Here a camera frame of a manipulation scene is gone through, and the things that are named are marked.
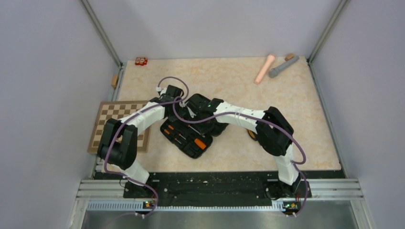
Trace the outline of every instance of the metal frame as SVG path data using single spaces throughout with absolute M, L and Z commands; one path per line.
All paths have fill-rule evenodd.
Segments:
M 88 0 L 80 0 L 86 13 L 89 16 L 90 21 L 94 25 L 100 39 L 107 48 L 109 54 L 113 58 L 114 62 L 118 66 L 118 87 L 111 93 L 110 100 L 116 101 L 119 96 L 121 89 L 125 65 L 119 59 L 117 52 L 112 46 L 109 38 L 107 37 L 104 29 L 102 28 L 99 20 L 97 19 L 93 9 L 91 8 Z M 318 80 L 313 71 L 312 63 L 316 59 L 318 53 L 323 47 L 325 41 L 333 30 L 338 18 L 341 16 L 343 10 L 347 7 L 350 0 L 341 0 L 334 14 L 332 15 L 330 21 L 328 22 L 325 30 L 323 31 L 320 39 L 315 45 L 310 57 L 308 58 L 309 68 L 312 74 L 312 78 L 315 87 L 320 98 L 322 109 L 324 111 L 328 127 L 330 129 L 332 139 L 338 153 L 339 160 L 341 162 L 342 168 L 345 168 L 342 157 L 339 154 L 339 146 L 335 139 L 335 131 L 333 125 L 330 121 L 328 110 L 325 106 L 325 101 L 323 99 L 322 93 L 318 87 Z M 94 168 L 90 177 L 93 177 L 96 171 L 101 170 L 100 167 L 101 159 L 97 158 L 94 163 Z M 311 192 L 313 197 L 309 198 L 308 201 L 325 201 L 325 200 L 347 200 L 351 202 L 353 208 L 353 214 L 357 221 L 359 228 L 361 229 L 373 229 L 374 224 L 366 203 L 364 201 L 363 193 L 360 184 L 357 179 L 308 179 Z M 127 181 L 122 180 L 121 184 L 124 185 Z M 119 180 L 82 180 L 79 186 L 79 190 L 76 195 L 74 209 L 71 214 L 69 228 L 70 229 L 80 229 L 83 222 L 85 221 L 85 213 L 87 210 L 128 210 L 123 208 L 130 208 L 130 210 L 140 210 L 140 203 L 146 199 L 124 199 L 123 198 L 124 187 L 120 185 Z M 291 201 L 293 199 L 284 198 L 280 201 Z M 216 208 L 216 207 L 157 207 L 157 211 L 266 211 L 266 210 L 280 210 L 277 208 L 277 201 L 275 201 L 275 206 L 268 207 L 244 207 L 244 208 Z

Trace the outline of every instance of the red object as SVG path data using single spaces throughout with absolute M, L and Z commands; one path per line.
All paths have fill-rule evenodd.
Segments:
M 135 65 L 146 65 L 148 63 L 148 59 L 146 57 L 137 57 L 135 60 Z

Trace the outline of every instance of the peach-colored microphone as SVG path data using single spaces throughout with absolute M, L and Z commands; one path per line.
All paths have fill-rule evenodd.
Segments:
M 263 77 L 265 76 L 267 70 L 270 68 L 270 65 L 273 63 L 273 61 L 276 59 L 276 55 L 274 53 L 271 53 L 270 55 L 267 56 L 266 62 L 263 65 L 262 70 L 260 70 L 259 74 L 257 74 L 255 83 L 259 84 Z

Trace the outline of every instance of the metal corner post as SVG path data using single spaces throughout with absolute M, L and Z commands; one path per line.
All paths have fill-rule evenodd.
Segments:
M 311 56 L 308 58 L 308 64 L 312 64 L 312 62 L 317 57 L 319 51 L 321 50 L 322 46 L 324 45 L 325 41 L 327 40 L 330 32 L 336 25 L 339 17 L 342 15 L 344 9 L 349 4 L 350 0 L 341 0 L 338 7 L 336 8 L 335 12 L 333 13 L 332 17 L 330 18 L 328 24 L 326 25 L 325 29 L 322 32 L 318 42 L 316 43 L 314 49 L 311 52 Z
M 113 45 L 111 44 L 110 39 L 107 37 L 107 34 L 104 31 L 103 27 L 101 26 L 101 23 L 98 20 L 96 14 L 94 13 L 90 3 L 88 2 L 88 0 L 80 0 L 80 2 L 82 3 L 83 8 L 86 11 L 86 14 L 89 16 L 91 23 L 93 24 L 98 36 L 100 36 L 100 39 L 105 45 L 108 53 L 113 58 L 117 67 L 120 68 L 122 66 L 122 61 L 119 59 L 117 52 L 115 51 Z

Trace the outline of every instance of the gray floor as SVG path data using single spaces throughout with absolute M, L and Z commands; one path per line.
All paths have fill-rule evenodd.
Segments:
M 122 212 L 90 211 L 83 229 L 101 229 Z M 142 220 L 132 215 L 111 223 L 106 229 L 356 229 L 349 201 L 307 202 L 297 218 L 276 212 L 155 212 Z

